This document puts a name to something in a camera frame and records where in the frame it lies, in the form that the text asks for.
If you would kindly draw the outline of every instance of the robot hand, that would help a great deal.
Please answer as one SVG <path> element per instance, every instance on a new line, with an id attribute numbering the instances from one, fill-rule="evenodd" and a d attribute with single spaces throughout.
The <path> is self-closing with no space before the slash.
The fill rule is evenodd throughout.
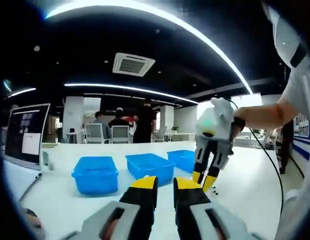
<path id="1" fill-rule="evenodd" d="M 220 170 L 226 166 L 233 145 L 230 140 L 234 121 L 231 103 L 224 98 L 212 98 L 211 103 L 214 107 L 207 108 L 196 123 L 197 141 L 192 178 L 194 182 L 203 185 L 204 192 L 213 185 Z"/>
<path id="2" fill-rule="evenodd" d="M 244 222 L 223 206 L 212 203 L 201 186 L 176 177 L 173 180 L 175 223 L 181 240 L 256 240 Z M 154 223 L 158 179 L 135 181 L 119 202 L 111 201 L 83 222 L 81 232 L 63 240 L 147 240 Z"/>

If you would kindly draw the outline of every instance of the black ceiling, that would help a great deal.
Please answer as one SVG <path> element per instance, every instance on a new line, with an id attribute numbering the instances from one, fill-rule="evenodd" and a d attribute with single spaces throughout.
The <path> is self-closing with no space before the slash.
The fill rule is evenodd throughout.
<path id="1" fill-rule="evenodd" d="M 235 64 L 244 78 L 270 78 L 267 85 L 255 85 L 254 92 L 278 94 L 286 84 L 272 37 L 272 26 L 259 1 L 188 1 L 177 10 L 167 1 L 161 8 L 176 14 L 211 39 Z M 32 1 L 10 6 L 5 34 L 2 78 L 12 90 L 34 87 L 18 99 L 59 102 L 67 95 L 82 93 L 151 97 L 189 106 L 191 103 L 142 92 L 110 88 L 66 88 L 64 83 L 103 83 L 138 87 L 187 97 L 240 83 L 238 76 L 209 46 L 193 34 L 158 16 L 123 7 L 86 7 L 44 20 L 59 5 L 57 1 Z M 115 54 L 134 54 L 155 59 L 144 77 L 112 73 Z M 244 88 L 218 93 L 246 94 Z M 193 98 L 210 99 L 215 94 Z M 115 105 L 122 97 L 113 99 Z"/>

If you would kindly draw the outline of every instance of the gray gripper housing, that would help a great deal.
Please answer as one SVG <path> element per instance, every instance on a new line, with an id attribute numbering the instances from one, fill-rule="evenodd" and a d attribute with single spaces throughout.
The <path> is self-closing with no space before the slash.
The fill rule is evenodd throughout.
<path id="1" fill-rule="evenodd" d="M 228 240 L 263 240 L 256 234 L 248 233 L 243 220 L 216 202 L 192 205 L 190 210 L 201 240 L 219 240 L 215 224 L 218 224 Z"/>
<path id="2" fill-rule="evenodd" d="M 129 239 L 131 227 L 140 209 L 139 205 L 111 201 L 95 214 L 84 220 L 80 232 L 74 231 L 61 240 L 101 240 L 106 227 L 113 220 L 114 213 L 121 210 L 122 215 L 116 224 L 111 240 Z"/>

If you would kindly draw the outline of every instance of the white sleeve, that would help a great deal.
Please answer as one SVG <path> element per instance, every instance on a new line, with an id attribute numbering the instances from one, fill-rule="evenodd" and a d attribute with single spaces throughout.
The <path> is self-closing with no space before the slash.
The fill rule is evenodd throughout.
<path id="1" fill-rule="evenodd" d="M 290 74 L 287 86 L 281 95 L 279 102 L 288 101 L 292 106 L 294 106 L 299 113 L 307 113 L 307 101 L 305 99 L 304 89 L 303 89 L 303 79 L 294 74 Z"/>

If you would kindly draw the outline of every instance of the person in black shirt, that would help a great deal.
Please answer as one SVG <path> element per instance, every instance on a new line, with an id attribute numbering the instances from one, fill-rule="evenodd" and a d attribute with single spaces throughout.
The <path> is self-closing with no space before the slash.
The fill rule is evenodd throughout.
<path id="1" fill-rule="evenodd" d="M 281 149 L 280 149 L 280 174 L 285 174 L 285 169 L 290 158 L 290 145 L 294 137 L 294 122 L 291 120 L 286 123 L 281 130 Z"/>
<path id="2" fill-rule="evenodd" d="M 112 126 L 129 126 L 130 123 L 122 119 L 123 116 L 124 112 L 120 109 L 117 109 L 115 112 L 115 119 L 108 123 L 109 128 L 111 128 Z"/>
<path id="3" fill-rule="evenodd" d="M 134 119 L 137 121 L 133 143 L 150 143 L 156 124 L 156 113 L 151 108 L 150 99 L 145 99 L 144 106 L 139 109 Z"/>

